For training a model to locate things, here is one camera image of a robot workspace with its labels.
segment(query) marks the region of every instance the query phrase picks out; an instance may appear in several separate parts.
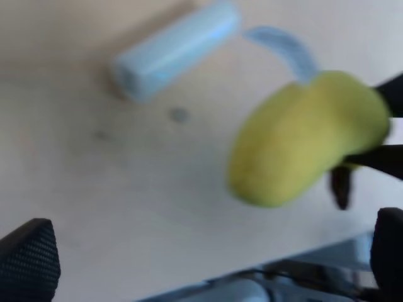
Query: light wooden table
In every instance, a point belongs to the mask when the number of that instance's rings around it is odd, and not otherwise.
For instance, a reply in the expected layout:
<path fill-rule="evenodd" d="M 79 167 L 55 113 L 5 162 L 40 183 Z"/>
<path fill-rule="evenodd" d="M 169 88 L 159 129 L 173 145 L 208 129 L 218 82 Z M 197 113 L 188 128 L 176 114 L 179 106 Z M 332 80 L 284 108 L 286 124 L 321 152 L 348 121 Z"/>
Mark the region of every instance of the light wooden table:
<path fill-rule="evenodd" d="M 295 32 L 324 68 L 369 84 L 402 70 L 399 0 L 237 2 L 245 28 Z M 370 169 L 356 173 L 347 212 L 333 205 L 326 177 L 277 210 L 229 194 L 237 128 L 291 80 L 241 37 L 149 104 L 121 101 L 102 85 L 111 50 L 188 8 L 180 0 L 0 1 L 0 236 L 33 217 L 53 220 L 62 263 L 55 301 L 132 301 L 295 255 L 369 230 L 380 207 L 402 202 L 400 182 Z M 173 108 L 190 117 L 172 121 Z M 402 143 L 402 134 L 392 140 Z"/>

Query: small stain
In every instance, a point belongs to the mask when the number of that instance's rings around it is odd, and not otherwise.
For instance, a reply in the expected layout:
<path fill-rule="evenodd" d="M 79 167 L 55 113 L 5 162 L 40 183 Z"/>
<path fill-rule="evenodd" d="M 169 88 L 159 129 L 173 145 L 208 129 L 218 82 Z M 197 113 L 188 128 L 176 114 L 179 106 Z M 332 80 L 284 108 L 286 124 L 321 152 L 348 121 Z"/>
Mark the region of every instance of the small stain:
<path fill-rule="evenodd" d="M 98 140 L 110 140 L 111 139 L 111 136 L 103 130 L 95 131 L 94 137 Z"/>
<path fill-rule="evenodd" d="M 189 111 L 180 107 L 172 108 L 171 110 L 169 110 L 169 117 L 171 118 L 171 120 L 179 124 L 183 124 L 189 120 Z"/>

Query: light blue cylinder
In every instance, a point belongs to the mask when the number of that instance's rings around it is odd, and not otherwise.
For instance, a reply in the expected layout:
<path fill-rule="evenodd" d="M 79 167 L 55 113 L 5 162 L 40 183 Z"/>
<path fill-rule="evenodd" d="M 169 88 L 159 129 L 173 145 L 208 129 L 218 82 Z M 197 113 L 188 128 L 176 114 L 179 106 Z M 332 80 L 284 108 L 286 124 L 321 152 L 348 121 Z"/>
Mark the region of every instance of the light blue cylinder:
<path fill-rule="evenodd" d="M 219 0 L 119 55 L 113 75 L 124 94 L 143 103 L 236 33 L 241 14 Z"/>

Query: blue plastic piece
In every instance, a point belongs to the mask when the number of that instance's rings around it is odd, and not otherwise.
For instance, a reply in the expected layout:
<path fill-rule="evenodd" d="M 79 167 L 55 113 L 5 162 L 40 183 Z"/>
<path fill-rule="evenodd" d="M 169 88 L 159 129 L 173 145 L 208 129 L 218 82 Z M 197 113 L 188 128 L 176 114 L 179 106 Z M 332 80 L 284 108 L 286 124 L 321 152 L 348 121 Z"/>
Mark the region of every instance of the blue plastic piece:
<path fill-rule="evenodd" d="M 279 55 L 302 84 L 308 84 L 319 73 L 314 58 L 295 36 L 270 26 L 259 26 L 245 32 L 244 36 Z"/>

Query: table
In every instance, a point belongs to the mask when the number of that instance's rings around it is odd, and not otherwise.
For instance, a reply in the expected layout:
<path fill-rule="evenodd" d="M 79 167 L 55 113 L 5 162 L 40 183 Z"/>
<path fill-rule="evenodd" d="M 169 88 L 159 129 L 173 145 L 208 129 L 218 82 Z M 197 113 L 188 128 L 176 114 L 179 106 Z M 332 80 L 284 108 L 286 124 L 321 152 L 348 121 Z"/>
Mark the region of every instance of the table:
<path fill-rule="evenodd" d="M 380 207 L 401 204 L 400 182 L 371 169 L 356 173 L 349 211 L 333 205 L 327 176 L 275 210 L 229 194 L 237 128 L 292 79 L 240 36 L 149 104 L 116 96 L 102 77 L 110 55 L 205 2 L 0 2 L 0 236 L 52 219 L 62 265 L 55 301 L 158 294 L 347 239 L 371 229 Z M 365 9 L 348 0 L 237 3 L 245 28 L 293 31 L 323 68 L 369 84 L 402 69 L 399 0 Z M 173 109 L 188 118 L 172 120 Z M 402 143 L 403 125 L 395 129 L 391 140 Z"/>

